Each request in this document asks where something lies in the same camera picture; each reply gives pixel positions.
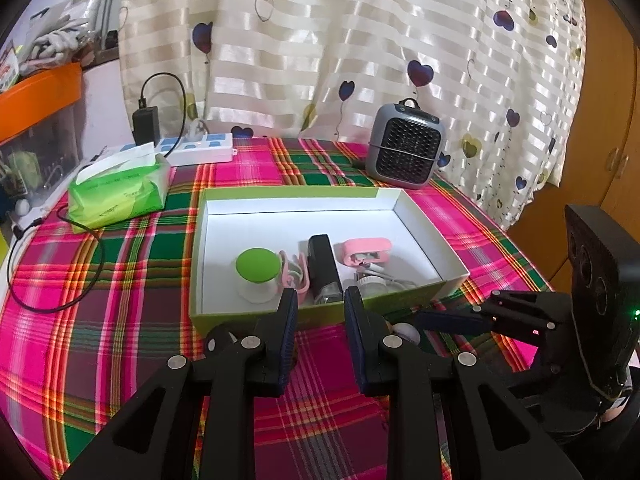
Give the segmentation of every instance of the gray heater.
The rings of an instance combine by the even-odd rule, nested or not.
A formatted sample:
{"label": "gray heater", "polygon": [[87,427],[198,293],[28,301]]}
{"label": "gray heater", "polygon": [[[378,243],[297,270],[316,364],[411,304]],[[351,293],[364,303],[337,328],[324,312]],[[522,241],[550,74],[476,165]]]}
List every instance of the gray heater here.
{"label": "gray heater", "polygon": [[392,186],[419,189],[431,178],[444,142],[440,119],[420,110],[414,99],[384,105],[371,131],[367,174]]}

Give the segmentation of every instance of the orange storage box lid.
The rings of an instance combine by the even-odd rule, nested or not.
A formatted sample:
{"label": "orange storage box lid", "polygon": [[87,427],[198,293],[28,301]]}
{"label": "orange storage box lid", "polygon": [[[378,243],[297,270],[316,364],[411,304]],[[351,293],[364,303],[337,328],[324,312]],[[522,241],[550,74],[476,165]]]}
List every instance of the orange storage box lid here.
{"label": "orange storage box lid", "polygon": [[80,99],[79,63],[47,70],[0,94],[0,143]]}

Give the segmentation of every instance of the silver screw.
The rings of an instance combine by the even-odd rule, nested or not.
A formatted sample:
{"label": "silver screw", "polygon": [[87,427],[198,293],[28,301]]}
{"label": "silver screw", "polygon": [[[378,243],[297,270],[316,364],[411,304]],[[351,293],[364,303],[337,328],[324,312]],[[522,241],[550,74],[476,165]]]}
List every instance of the silver screw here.
{"label": "silver screw", "polygon": [[258,348],[260,346],[260,338],[256,335],[248,335],[244,339],[242,339],[242,346],[247,349]]}
{"label": "silver screw", "polygon": [[169,360],[166,362],[166,365],[171,368],[171,370],[179,370],[185,364],[187,364],[187,358],[184,355],[174,355],[169,357]]}
{"label": "silver screw", "polygon": [[384,345],[388,348],[398,348],[402,346],[402,338],[397,335],[385,335],[385,338],[382,340]]}
{"label": "silver screw", "polygon": [[471,352],[462,352],[458,354],[458,361],[461,365],[473,366],[478,362],[478,359]]}

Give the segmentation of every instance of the wooden wardrobe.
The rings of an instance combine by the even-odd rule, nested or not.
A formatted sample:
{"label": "wooden wardrobe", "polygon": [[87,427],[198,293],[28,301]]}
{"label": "wooden wardrobe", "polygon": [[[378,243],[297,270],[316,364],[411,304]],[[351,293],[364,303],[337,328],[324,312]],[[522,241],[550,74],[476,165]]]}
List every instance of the wooden wardrobe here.
{"label": "wooden wardrobe", "polygon": [[631,35],[609,0],[584,0],[580,102],[560,187],[547,184],[508,234],[555,290],[571,291],[564,205],[599,205],[640,242],[640,77]]}

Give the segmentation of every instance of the plaid tablecloth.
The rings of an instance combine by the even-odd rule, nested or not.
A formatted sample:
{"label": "plaid tablecloth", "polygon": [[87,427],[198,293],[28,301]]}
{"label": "plaid tablecloth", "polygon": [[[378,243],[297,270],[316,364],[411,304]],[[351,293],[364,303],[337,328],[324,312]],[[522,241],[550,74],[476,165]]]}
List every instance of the plaid tablecloth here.
{"label": "plaid tablecloth", "polygon": [[[164,211],[103,229],[106,264],[79,306],[39,315],[6,300],[0,314],[0,410],[48,477],[59,478],[169,356],[201,355],[188,317],[200,191],[379,185],[351,167],[350,158],[364,153],[364,146],[314,140],[240,141],[232,163],[175,170]],[[449,184],[435,178],[410,194],[471,272],[433,308],[480,303],[494,288],[546,286],[509,239]],[[15,289],[41,308],[65,303],[91,279],[98,258],[91,237],[72,234],[51,215],[17,267]],[[393,321],[408,313],[394,314]],[[299,361],[285,394],[255,402],[257,479],[385,478],[385,401],[359,394],[343,327],[298,332],[296,338]],[[423,346],[442,355],[476,352],[499,372],[526,366],[514,343],[498,335],[467,340],[428,333]],[[444,445],[442,455],[449,476]]]}

